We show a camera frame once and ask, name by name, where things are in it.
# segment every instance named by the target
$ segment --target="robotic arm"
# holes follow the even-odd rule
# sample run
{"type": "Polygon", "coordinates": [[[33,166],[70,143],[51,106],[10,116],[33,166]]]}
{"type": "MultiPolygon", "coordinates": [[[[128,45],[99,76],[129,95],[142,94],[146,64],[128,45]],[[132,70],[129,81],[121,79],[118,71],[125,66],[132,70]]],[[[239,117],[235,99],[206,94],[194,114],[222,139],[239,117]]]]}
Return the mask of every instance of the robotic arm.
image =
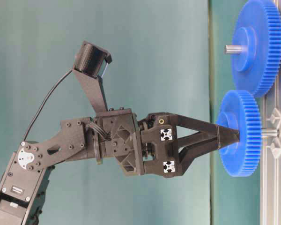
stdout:
{"type": "Polygon", "coordinates": [[[137,121],[131,109],[107,110],[102,77],[111,63],[106,50],[83,42],[72,68],[96,117],[61,121],[61,130],[42,142],[21,142],[0,182],[0,225],[37,225],[48,178],[64,161],[114,157],[126,176],[182,176],[201,155],[239,142],[239,131],[172,113],[137,121]],[[177,137],[177,126],[198,131],[177,137]]]}

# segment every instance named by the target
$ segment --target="metal shaft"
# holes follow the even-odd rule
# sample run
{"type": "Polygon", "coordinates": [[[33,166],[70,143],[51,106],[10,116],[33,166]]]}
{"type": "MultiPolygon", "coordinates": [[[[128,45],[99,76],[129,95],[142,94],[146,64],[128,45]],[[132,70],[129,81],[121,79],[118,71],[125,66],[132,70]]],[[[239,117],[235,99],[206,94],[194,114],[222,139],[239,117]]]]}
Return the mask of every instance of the metal shaft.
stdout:
{"type": "Polygon", "coordinates": [[[241,45],[225,45],[225,54],[240,54],[242,52],[241,45]]]}
{"type": "Polygon", "coordinates": [[[278,136],[278,130],[271,129],[271,128],[262,128],[261,129],[261,136],[262,136],[262,138],[277,137],[278,136]]]}

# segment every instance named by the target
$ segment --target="nut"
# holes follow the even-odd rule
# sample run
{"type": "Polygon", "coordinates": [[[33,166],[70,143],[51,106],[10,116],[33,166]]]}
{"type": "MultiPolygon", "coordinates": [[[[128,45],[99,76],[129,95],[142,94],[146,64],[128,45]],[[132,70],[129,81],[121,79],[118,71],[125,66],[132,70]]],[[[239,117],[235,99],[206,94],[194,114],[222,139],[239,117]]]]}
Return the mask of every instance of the nut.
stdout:
{"type": "Polygon", "coordinates": [[[160,119],[160,120],[159,120],[159,123],[160,123],[160,124],[164,124],[164,119],[160,119]]]}

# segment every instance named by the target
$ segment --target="aluminum frame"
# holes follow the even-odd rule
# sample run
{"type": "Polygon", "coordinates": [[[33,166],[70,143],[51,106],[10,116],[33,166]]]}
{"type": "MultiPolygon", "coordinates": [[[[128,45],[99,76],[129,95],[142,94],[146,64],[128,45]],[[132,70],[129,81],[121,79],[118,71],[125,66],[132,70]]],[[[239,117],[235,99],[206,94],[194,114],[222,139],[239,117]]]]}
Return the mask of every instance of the aluminum frame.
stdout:
{"type": "MultiPolygon", "coordinates": [[[[281,12],[281,0],[274,0],[281,12]]],[[[260,224],[281,225],[281,69],[262,98],[264,127],[278,128],[279,138],[264,139],[260,159],[260,224]]]]}

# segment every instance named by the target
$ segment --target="gear teeth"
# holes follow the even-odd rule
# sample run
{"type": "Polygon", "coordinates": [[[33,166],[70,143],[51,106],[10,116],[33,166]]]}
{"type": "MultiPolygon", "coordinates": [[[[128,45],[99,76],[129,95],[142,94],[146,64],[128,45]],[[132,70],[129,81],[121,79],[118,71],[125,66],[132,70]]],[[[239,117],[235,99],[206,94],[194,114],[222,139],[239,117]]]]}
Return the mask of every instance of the gear teeth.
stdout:
{"type": "Polygon", "coordinates": [[[260,0],[268,24],[268,55],[262,79],[253,93],[257,98],[264,96],[275,83],[281,64],[281,15],[271,0],[260,0]]]}
{"type": "MultiPolygon", "coordinates": [[[[246,90],[238,90],[238,99],[241,103],[241,107],[245,113],[245,125],[247,130],[247,142],[244,162],[240,168],[238,177],[248,177],[256,170],[261,154],[262,136],[261,136],[261,119],[258,105],[254,97],[246,90]]],[[[226,171],[227,168],[223,163],[221,155],[221,161],[226,171]]]]}

